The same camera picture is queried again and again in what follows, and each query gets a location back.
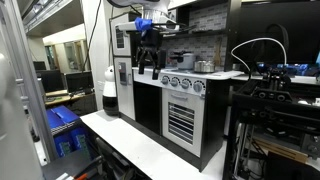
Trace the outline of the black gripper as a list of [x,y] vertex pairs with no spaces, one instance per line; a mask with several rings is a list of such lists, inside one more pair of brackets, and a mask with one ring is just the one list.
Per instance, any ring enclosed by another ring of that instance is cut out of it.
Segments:
[[166,51],[159,50],[162,45],[163,36],[158,30],[146,30],[141,34],[141,45],[143,48],[139,48],[137,51],[138,73],[144,73],[145,58],[148,54],[147,51],[152,52],[151,55],[153,61],[153,73],[152,79],[157,80],[159,73],[166,64]]

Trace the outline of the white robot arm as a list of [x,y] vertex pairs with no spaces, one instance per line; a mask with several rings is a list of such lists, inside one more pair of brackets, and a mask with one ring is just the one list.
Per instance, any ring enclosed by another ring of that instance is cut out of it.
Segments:
[[162,43],[161,26],[168,15],[170,0],[107,0],[116,8],[124,8],[139,4],[142,6],[142,16],[134,21],[117,24],[122,32],[136,31],[141,34],[141,44],[137,51],[139,74],[144,73],[146,57],[153,63],[152,79],[157,80],[161,71],[160,46]]

